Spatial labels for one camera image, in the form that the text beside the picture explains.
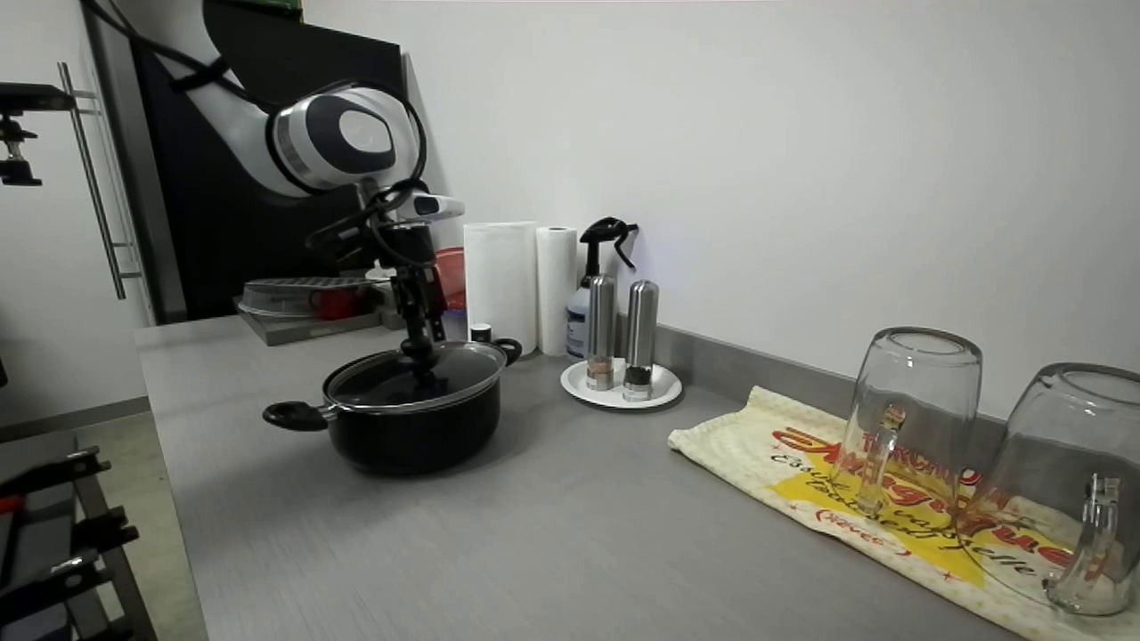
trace black pot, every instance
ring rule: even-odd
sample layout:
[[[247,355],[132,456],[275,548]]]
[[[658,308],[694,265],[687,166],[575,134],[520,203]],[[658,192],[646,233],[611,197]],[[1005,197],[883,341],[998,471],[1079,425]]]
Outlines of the black pot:
[[[428,364],[374,353],[326,378],[326,405],[275,401],[287,431],[330,431],[330,444],[366,475],[433,475],[481,452],[499,429],[499,378],[520,341],[450,346]]]

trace kitchen counter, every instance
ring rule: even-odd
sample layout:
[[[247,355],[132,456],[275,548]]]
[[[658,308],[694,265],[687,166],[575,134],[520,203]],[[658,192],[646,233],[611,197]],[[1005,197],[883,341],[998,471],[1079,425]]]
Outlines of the kitchen counter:
[[[605,413],[563,395],[566,361],[520,361],[494,443],[418,482],[361,476],[329,433],[262,419],[397,341],[268,350],[235,316],[145,330],[214,641],[1007,636],[671,452],[672,429],[746,401],[702,380],[671,411]]]

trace upside-down glass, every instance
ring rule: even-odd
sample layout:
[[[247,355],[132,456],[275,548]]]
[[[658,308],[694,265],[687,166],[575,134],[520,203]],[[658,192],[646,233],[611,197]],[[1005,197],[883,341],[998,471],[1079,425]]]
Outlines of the upside-down glass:
[[[1022,552],[1018,572],[1007,572],[1022,592],[1045,592],[1079,617],[1131,610],[1140,562],[1140,374],[1045,368],[1011,411],[971,535],[978,548],[1003,552],[1003,566]]]
[[[861,355],[836,452],[842,494],[868,519],[922,506],[908,513],[914,535],[949,532],[979,383],[984,353],[974,341],[935,327],[881,330]]]

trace patterned towel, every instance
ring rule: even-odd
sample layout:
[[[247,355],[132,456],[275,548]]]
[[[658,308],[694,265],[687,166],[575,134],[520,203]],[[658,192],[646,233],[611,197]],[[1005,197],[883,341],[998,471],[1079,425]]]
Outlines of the patterned towel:
[[[1049,607],[1042,582],[1070,562],[1070,548],[1032,527],[978,527],[961,541],[942,527],[949,508],[908,482],[886,486],[890,502],[876,524],[861,519],[832,465],[842,431],[845,419],[834,413],[752,388],[746,411],[672,431],[671,444],[801,527],[832,535],[1022,636],[1140,641],[1140,607],[1118,617],[1070,617]]]

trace pot lid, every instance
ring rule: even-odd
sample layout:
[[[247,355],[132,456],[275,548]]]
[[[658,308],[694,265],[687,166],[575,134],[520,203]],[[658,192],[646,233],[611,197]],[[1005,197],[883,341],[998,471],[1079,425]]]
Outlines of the pot lid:
[[[487,391],[505,368],[493,346],[434,350],[428,368],[402,353],[374,353],[326,380],[326,400],[348,413],[428,413]]]

